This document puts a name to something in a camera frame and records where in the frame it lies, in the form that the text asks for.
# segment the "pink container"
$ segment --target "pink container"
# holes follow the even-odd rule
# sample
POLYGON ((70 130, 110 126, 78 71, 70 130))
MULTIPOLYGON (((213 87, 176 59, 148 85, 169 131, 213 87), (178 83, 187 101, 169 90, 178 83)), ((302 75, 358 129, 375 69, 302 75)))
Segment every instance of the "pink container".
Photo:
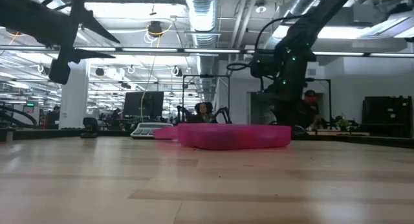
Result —
POLYGON ((165 127, 153 131, 156 139, 177 139, 179 137, 178 127, 165 127))
POLYGON ((290 144, 288 126, 181 124, 179 142, 205 150, 282 148, 290 144))

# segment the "potted plant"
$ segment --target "potted plant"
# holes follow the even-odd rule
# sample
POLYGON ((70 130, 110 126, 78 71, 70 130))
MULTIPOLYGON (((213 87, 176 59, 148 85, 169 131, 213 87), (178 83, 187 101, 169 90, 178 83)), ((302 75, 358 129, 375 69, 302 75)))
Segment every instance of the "potted plant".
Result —
POLYGON ((340 119, 336 122, 336 126, 338 126, 341 131, 347 131, 349 125, 349 122, 344 119, 340 119))

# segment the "computer monitor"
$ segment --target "computer monitor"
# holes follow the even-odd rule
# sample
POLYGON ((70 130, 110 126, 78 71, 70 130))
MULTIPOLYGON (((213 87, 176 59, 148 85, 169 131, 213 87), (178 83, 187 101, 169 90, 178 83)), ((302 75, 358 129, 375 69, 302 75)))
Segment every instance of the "computer monitor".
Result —
MULTIPOLYGON (((141 115, 141 99, 144 92, 128 92, 125 95, 124 116, 141 115)), ((162 116, 162 105, 164 103, 164 92, 146 92, 142 102, 142 115, 150 116, 151 119, 162 116)))

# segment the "woman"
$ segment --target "woman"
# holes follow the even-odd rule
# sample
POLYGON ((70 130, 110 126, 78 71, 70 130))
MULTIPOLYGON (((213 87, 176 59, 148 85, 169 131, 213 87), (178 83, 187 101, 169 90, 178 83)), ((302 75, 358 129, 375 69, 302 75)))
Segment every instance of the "woman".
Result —
POLYGON ((217 123, 213 119, 213 104, 211 102, 203 102, 195 105, 195 116, 189 116, 188 123, 217 123))

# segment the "white pillar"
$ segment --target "white pillar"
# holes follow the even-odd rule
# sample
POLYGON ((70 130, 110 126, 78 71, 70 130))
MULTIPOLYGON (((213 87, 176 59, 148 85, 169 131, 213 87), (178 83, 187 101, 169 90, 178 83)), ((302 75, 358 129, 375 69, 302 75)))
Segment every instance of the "white pillar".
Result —
POLYGON ((86 117, 91 66, 87 60, 69 66, 72 70, 69 81, 62 88, 59 129, 83 128, 83 118, 86 117))

